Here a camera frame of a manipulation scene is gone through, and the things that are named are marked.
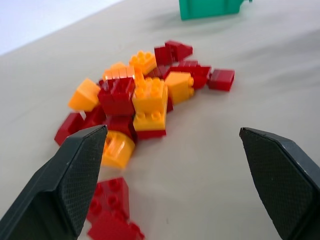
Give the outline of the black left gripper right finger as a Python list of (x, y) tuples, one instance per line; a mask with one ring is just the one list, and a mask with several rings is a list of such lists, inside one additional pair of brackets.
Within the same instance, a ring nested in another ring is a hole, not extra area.
[(259, 198), (282, 240), (320, 240), (320, 167), (292, 140), (239, 132)]

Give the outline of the orange sloped toy block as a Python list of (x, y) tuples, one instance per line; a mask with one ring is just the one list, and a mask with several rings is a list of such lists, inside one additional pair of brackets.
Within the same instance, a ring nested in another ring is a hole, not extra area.
[(89, 78), (86, 78), (75, 90), (68, 106), (74, 111), (92, 111), (98, 104), (98, 93), (101, 88)]

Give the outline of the orange plastic toy brick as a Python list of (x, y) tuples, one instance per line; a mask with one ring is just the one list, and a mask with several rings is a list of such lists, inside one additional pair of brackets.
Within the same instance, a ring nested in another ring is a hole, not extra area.
[(126, 134), (109, 130), (104, 143), (101, 165), (125, 169), (135, 147), (134, 141)]

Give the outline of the green plastic container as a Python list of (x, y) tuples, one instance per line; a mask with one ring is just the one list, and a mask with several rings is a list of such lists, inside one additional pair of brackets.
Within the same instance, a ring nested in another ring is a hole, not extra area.
[(234, 15), (243, 2), (253, 0), (178, 0), (180, 18), (185, 20)]

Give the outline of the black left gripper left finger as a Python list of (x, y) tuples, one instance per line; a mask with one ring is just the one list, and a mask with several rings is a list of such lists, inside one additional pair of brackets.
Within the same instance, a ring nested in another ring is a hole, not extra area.
[(107, 126), (65, 139), (0, 219), (0, 240), (77, 240), (101, 167)]

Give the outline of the red plastic building brick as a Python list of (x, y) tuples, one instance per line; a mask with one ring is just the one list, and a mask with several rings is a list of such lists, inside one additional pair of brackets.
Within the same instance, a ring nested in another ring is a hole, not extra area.
[(169, 49), (175, 62), (180, 62), (193, 54), (193, 47), (178, 41), (168, 40), (165, 47)]

